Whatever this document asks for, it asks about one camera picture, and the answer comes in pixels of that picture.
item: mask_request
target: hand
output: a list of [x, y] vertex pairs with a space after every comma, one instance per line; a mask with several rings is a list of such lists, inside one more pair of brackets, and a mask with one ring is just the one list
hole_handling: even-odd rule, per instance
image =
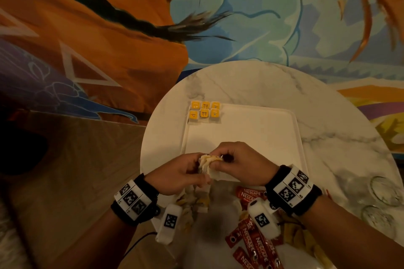
[[181, 154], [145, 175], [145, 181], [163, 195], [179, 194], [189, 185], [202, 187], [211, 179], [209, 175], [197, 173], [198, 159], [203, 153]]
[[233, 156], [231, 163], [214, 161], [210, 163], [210, 168], [227, 173], [247, 185], [264, 186], [279, 169], [276, 164], [240, 141], [220, 143], [210, 154]]

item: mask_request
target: wristband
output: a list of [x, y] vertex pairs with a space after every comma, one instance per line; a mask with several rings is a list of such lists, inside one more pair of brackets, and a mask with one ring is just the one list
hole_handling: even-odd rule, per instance
[[137, 226], [160, 213], [157, 196], [158, 191], [141, 174], [115, 194], [111, 210], [126, 224]]
[[303, 215], [322, 195], [321, 189], [294, 165], [292, 168], [280, 166], [265, 188], [271, 205], [280, 207], [289, 216]]

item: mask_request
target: glass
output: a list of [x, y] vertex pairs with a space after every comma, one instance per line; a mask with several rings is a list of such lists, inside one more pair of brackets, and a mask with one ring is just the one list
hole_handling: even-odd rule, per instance
[[362, 221], [391, 239], [396, 238], [396, 222], [393, 216], [374, 205], [367, 205], [361, 210]]
[[391, 180], [375, 177], [354, 177], [346, 182], [345, 193], [350, 201], [381, 208], [403, 205], [403, 190]]

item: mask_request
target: white tray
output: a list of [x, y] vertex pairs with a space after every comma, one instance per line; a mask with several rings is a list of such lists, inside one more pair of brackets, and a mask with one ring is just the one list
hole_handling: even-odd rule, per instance
[[296, 116], [289, 110], [222, 103], [221, 123], [188, 124], [186, 119], [182, 154], [210, 153], [223, 141], [243, 141], [275, 164], [294, 164], [308, 175]]

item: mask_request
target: forearm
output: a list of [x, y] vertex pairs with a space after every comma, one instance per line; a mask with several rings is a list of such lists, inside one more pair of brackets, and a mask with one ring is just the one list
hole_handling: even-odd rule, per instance
[[135, 230], [109, 209], [48, 269], [118, 268]]
[[325, 196], [300, 217], [337, 268], [398, 269], [404, 248]]

